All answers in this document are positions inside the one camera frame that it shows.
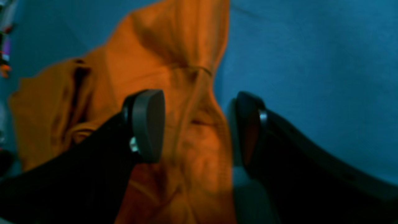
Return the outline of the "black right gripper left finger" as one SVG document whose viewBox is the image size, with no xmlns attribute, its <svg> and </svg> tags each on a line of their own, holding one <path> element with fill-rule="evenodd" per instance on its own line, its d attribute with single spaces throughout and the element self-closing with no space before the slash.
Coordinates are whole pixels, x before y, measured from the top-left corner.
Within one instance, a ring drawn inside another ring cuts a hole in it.
<svg viewBox="0 0 398 224">
<path fill-rule="evenodd" d="M 125 98 L 81 143 L 1 182 L 1 218 L 13 224 L 113 224 L 137 164 L 158 163 L 165 95 L 150 89 Z"/>
</svg>

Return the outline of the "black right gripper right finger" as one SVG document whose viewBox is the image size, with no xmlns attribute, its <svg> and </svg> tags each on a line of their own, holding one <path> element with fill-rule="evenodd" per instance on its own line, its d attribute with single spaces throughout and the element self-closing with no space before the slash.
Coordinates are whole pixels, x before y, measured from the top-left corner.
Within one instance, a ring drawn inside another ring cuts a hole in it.
<svg viewBox="0 0 398 224">
<path fill-rule="evenodd" d="M 269 224 L 396 224 L 397 186 L 316 145 L 259 96 L 234 101 L 243 167 L 267 191 Z"/>
</svg>

